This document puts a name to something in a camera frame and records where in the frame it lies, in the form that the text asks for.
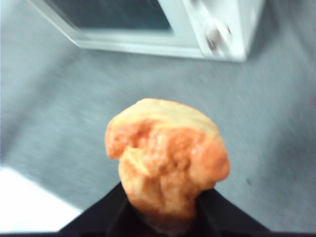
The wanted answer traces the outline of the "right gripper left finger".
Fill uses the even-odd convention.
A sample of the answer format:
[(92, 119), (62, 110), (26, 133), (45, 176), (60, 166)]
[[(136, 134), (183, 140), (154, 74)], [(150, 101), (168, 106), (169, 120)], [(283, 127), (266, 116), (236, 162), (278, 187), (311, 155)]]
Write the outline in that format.
[(109, 193), (64, 226), (61, 233), (153, 233), (118, 183)]

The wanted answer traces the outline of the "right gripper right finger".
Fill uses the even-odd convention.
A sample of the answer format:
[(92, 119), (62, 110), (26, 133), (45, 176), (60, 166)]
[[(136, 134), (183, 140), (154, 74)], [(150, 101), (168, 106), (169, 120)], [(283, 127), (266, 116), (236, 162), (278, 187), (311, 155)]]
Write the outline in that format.
[(219, 231), (268, 232), (269, 229), (223, 197), (217, 190), (202, 192), (196, 199)]

